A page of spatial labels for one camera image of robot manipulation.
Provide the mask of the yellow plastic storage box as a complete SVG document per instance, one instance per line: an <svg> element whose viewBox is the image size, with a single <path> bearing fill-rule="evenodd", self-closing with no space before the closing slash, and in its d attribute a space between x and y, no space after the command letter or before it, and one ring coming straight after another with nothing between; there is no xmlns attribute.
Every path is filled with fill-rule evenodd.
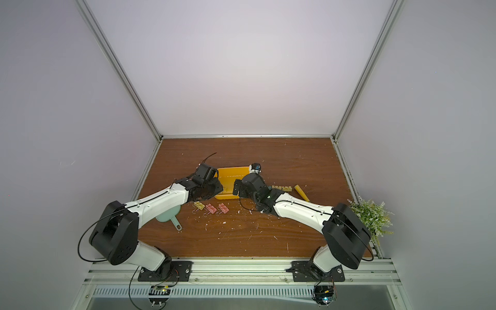
<svg viewBox="0 0 496 310"><path fill-rule="evenodd" d="M236 200L239 196L234 195L234 185L236 180L242 180L243 177L251 172L250 166L244 167L225 167L218 169L218 180L222 184L223 191L217 194L217 200Z"/></svg>

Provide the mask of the pink binder clip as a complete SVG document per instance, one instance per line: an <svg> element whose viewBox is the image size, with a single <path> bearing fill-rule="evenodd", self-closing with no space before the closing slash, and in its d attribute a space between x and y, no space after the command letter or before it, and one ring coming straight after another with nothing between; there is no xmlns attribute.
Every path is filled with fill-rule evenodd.
<svg viewBox="0 0 496 310"><path fill-rule="evenodd" d="M217 213L217 208L215 208L213 205L211 204L207 204L205 206L205 213L204 213L204 216L208 216L208 215L211 215L211 214L216 214Z"/></svg>
<svg viewBox="0 0 496 310"><path fill-rule="evenodd" d="M225 204L218 204L216 215L227 214L229 208Z"/></svg>

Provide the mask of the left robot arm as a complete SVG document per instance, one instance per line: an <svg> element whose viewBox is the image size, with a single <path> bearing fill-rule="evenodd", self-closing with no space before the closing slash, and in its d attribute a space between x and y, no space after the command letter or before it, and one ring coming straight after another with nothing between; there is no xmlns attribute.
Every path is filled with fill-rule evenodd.
<svg viewBox="0 0 496 310"><path fill-rule="evenodd" d="M223 191L218 169L200 164L196 171L145 198L122 204L109 203L89 229L89 244L102 255L101 262L141 267L161 280L172 273L172 258L164 251L138 240L139 230L162 214L189 202L214 198Z"/></svg>

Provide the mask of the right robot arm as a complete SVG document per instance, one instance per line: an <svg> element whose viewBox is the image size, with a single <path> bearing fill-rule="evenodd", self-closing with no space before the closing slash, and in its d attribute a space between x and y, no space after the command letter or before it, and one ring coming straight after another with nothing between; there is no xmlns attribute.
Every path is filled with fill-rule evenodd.
<svg viewBox="0 0 496 310"><path fill-rule="evenodd" d="M326 273L338 265L358 269L372 238L350 206L318 205L268 186L261 175L250 173L234 183L233 194L254 202L256 210L288 218L320 232L326 245L315 253L311 264Z"/></svg>

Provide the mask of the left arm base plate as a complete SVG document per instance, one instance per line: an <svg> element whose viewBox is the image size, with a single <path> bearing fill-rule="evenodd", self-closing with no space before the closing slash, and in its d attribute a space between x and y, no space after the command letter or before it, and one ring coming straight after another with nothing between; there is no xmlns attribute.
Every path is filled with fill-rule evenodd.
<svg viewBox="0 0 496 310"><path fill-rule="evenodd" d="M192 261L179 260L164 262L156 271L141 268L138 275L139 282L188 282L191 271Z"/></svg>

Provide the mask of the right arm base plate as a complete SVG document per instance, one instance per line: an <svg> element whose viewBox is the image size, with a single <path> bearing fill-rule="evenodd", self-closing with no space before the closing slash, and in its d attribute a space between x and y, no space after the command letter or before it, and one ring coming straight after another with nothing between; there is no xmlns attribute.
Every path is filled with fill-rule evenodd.
<svg viewBox="0 0 496 310"><path fill-rule="evenodd" d="M292 261L291 267L285 271L292 274L294 282L344 282L346 280L341 265L324 272L314 263L297 260Z"/></svg>

